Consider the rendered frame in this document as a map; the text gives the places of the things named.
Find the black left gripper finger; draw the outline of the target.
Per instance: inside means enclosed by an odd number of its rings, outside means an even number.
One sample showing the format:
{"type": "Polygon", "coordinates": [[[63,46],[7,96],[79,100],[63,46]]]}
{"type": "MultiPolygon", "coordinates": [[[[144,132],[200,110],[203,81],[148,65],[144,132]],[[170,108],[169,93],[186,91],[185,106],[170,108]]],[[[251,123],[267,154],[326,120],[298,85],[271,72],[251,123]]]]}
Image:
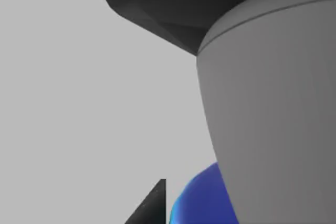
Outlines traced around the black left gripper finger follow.
{"type": "Polygon", "coordinates": [[[166,224],[166,179],[155,184],[124,224],[166,224]]]}

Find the blue rounded object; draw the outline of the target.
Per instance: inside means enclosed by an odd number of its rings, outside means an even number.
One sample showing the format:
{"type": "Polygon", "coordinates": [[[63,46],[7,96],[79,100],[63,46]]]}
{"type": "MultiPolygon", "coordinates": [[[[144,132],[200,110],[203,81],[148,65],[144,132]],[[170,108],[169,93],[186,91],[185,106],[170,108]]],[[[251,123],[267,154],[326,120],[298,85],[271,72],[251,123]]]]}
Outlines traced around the blue rounded object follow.
{"type": "Polygon", "coordinates": [[[217,162],[183,188],[172,207],[169,224],[239,224],[217,162]]]}

